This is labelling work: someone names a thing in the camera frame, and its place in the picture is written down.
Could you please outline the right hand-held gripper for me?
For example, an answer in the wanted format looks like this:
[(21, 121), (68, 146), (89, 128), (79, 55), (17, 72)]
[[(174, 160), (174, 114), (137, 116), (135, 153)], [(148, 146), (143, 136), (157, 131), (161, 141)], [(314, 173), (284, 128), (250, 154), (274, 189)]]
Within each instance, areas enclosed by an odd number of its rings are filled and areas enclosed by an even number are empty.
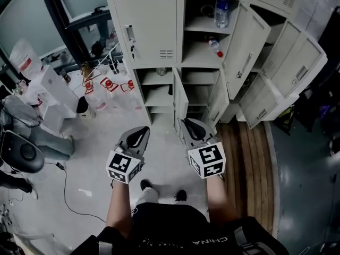
[(189, 165), (206, 179), (225, 172), (226, 157), (221, 142), (213, 138), (212, 128), (203, 121), (194, 118), (181, 120), (183, 139), (187, 146)]

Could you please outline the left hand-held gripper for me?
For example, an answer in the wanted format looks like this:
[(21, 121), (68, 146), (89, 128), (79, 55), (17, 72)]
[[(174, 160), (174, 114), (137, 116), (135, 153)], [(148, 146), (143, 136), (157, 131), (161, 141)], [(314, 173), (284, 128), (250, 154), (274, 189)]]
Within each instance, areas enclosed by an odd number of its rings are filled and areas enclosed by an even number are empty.
[(106, 162), (106, 171), (112, 180), (129, 184), (141, 172), (149, 137), (148, 126), (135, 127), (122, 134)]

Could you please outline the cabinet door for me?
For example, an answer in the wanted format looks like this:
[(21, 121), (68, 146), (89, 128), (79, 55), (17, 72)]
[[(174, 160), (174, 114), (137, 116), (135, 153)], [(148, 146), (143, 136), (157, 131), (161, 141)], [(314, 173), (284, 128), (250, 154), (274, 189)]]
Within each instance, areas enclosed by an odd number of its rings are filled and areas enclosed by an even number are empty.
[(115, 0), (114, 5), (132, 65), (176, 62), (176, 0)]

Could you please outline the person's right forearm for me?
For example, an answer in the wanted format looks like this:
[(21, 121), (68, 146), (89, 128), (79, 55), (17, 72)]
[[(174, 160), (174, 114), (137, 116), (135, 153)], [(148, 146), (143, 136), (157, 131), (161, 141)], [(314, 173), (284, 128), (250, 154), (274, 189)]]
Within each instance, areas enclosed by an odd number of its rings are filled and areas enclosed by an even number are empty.
[(224, 226), (237, 220), (239, 217), (236, 208), (228, 198), (223, 179), (220, 176), (208, 177), (206, 185), (210, 222), (216, 226)]

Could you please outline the person's left forearm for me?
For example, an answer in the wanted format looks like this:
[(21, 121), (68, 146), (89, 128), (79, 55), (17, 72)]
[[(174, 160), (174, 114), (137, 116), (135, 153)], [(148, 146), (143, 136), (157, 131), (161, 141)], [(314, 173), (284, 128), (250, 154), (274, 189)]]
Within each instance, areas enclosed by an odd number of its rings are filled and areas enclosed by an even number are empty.
[(112, 186), (106, 226), (113, 227), (128, 237), (132, 227), (129, 186), (116, 180), (113, 181)]

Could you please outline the person's left leg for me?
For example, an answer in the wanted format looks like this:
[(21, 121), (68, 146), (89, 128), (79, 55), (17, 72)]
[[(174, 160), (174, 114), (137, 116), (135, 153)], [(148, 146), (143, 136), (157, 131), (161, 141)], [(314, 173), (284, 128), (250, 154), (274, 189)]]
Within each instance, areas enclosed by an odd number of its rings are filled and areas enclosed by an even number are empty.
[(151, 187), (146, 187), (143, 190), (143, 194), (137, 200), (136, 205), (140, 205), (143, 203), (159, 203), (159, 194), (158, 192)]

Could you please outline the small white waste bin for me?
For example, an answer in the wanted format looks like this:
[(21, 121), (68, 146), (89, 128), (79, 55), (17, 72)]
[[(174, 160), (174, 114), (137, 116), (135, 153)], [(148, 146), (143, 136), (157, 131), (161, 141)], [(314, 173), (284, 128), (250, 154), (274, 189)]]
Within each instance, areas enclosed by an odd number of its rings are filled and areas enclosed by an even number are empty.
[(84, 96), (79, 98), (76, 113), (83, 120), (96, 117), (96, 112), (88, 104)]

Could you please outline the wooden slat platform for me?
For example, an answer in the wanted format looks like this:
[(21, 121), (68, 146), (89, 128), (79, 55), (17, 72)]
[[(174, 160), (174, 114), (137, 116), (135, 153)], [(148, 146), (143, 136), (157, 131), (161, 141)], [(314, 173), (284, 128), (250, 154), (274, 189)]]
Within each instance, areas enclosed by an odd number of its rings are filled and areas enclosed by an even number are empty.
[(225, 189), (239, 216), (254, 217), (269, 233), (274, 225), (274, 182), (267, 133), (263, 123), (216, 125), (226, 156)]

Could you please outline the small black bottle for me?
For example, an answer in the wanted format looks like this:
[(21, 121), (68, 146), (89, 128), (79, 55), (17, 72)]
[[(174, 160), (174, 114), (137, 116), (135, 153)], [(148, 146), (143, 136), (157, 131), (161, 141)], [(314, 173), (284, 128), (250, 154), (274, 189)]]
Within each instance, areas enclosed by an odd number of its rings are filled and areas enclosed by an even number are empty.
[(117, 69), (117, 61), (113, 58), (108, 58), (107, 61), (113, 74), (119, 74), (119, 70)]

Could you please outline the golden jar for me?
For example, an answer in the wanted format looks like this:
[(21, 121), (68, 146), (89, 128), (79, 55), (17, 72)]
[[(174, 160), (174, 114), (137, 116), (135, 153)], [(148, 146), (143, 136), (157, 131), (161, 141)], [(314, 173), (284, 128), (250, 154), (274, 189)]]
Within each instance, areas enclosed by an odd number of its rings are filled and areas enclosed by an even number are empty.
[(90, 66), (89, 62), (85, 61), (81, 64), (80, 73), (86, 79), (92, 72), (92, 67)]

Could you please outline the red capped bottle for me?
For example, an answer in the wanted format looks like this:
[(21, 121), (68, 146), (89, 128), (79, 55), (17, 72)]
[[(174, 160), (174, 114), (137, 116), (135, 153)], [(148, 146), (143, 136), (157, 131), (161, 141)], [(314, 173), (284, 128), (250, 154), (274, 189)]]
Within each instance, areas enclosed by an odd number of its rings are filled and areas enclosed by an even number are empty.
[(212, 36), (209, 36), (207, 38), (207, 42), (209, 47), (212, 49), (212, 51), (219, 57), (222, 58), (224, 56), (224, 53), (222, 52), (221, 48), (220, 48), (220, 43), (219, 41)]

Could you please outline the yellow black bag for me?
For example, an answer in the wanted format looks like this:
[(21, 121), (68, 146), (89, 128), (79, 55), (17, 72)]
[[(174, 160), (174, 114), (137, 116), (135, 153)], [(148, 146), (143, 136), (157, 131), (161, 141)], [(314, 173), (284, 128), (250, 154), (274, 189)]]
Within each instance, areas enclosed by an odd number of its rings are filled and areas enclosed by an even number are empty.
[(274, 120), (274, 124), (281, 129), (285, 134), (290, 135), (291, 126), (294, 116), (294, 105), (290, 106), (284, 110), (278, 117)]

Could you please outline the white water dispenser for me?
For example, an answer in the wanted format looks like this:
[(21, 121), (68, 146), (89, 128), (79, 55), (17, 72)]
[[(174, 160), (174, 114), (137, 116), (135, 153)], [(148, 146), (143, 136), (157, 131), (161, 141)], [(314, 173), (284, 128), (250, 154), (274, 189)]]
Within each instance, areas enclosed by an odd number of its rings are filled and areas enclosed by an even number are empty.
[(42, 128), (59, 135), (63, 121), (77, 116), (78, 97), (50, 66), (35, 77), (24, 94), (27, 103), (38, 105)]

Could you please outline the person's black shirt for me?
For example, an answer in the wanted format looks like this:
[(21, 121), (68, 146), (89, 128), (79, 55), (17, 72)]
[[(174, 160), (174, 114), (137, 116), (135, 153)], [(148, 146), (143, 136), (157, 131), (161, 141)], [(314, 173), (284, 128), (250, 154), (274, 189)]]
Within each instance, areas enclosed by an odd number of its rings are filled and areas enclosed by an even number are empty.
[(253, 217), (216, 228), (192, 206), (161, 203), (134, 208), (128, 239), (105, 227), (71, 255), (99, 255), (100, 242), (109, 245), (110, 255), (289, 255)]

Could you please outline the black round device on stand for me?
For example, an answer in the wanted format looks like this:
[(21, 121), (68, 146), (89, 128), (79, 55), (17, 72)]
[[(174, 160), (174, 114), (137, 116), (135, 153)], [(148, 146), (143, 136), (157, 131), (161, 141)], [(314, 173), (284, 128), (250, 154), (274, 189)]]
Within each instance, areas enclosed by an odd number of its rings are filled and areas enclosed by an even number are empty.
[(13, 169), (25, 173), (42, 170), (45, 158), (41, 150), (28, 139), (7, 130), (1, 136), (0, 159)]

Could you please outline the blue tinted water bottle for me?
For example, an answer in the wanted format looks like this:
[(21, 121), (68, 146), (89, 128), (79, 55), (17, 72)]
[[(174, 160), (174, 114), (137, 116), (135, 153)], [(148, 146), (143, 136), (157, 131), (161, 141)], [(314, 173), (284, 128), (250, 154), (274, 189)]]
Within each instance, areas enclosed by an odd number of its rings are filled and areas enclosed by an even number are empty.
[(229, 23), (229, 0), (216, 0), (214, 23), (218, 28), (226, 28)]

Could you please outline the clear water jug red label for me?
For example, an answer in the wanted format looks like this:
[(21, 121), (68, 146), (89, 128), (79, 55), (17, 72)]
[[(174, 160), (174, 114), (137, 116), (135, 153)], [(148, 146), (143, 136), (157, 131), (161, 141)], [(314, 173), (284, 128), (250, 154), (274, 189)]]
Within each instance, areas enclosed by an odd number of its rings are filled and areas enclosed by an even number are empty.
[(41, 72), (43, 64), (31, 44), (21, 38), (13, 47), (10, 62), (25, 78), (35, 79)]

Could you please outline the black framed window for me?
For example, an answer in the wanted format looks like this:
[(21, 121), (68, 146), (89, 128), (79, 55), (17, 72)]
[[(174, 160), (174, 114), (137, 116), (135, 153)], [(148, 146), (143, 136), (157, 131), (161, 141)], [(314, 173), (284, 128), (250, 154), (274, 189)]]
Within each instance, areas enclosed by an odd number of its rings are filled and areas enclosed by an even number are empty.
[[(107, 0), (44, 0), (50, 17), (77, 65), (111, 53), (122, 59)], [(94, 12), (99, 6), (107, 10)]]

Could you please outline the rack of hanging coats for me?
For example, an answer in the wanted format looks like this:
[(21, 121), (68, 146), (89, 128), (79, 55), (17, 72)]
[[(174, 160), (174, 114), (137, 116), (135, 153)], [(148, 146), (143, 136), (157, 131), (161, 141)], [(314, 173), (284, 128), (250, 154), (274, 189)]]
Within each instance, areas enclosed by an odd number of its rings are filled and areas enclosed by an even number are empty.
[(337, 6), (331, 14), (318, 43), (327, 56), (327, 63), (317, 76), (317, 85), (321, 87), (340, 65), (340, 6)]

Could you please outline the plastic wrapped white panel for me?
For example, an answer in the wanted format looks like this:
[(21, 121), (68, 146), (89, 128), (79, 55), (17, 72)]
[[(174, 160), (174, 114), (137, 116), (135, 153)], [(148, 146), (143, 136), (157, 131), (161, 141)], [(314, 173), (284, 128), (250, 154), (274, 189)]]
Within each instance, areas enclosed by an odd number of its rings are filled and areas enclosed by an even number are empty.
[(318, 40), (340, 0), (302, 0), (294, 22)]

